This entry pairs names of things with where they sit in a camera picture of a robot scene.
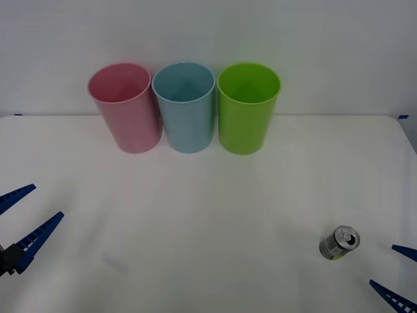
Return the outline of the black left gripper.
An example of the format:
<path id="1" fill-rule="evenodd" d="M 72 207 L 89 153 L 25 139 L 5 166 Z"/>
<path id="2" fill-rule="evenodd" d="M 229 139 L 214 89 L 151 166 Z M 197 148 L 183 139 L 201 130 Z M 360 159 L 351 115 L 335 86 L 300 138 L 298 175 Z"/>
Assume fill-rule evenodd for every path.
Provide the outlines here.
<path id="1" fill-rule="evenodd" d="M 36 186 L 30 184 L 1 195 L 0 215 L 35 189 Z M 58 212 L 29 235 L 17 243 L 10 245 L 6 249 L 6 254 L 5 249 L 0 246 L 0 276 L 3 276 L 6 272 L 10 275 L 13 273 L 22 274 L 34 260 L 36 253 L 47 241 L 64 216 L 63 212 Z"/>

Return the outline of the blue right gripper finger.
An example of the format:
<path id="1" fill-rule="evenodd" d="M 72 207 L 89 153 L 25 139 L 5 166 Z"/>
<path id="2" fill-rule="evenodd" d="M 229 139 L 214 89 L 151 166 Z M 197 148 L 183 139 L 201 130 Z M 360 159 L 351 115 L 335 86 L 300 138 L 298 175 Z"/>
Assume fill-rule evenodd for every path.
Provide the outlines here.
<path id="1" fill-rule="evenodd" d="M 417 313 L 416 303 L 392 292 L 374 280 L 369 285 L 398 313 Z"/>
<path id="2" fill-rule="evenodd" d="M 410 258 L 413 261 L 417 261 L 417 250 L 400 245 L 392 245 L 392 250 Z"/>

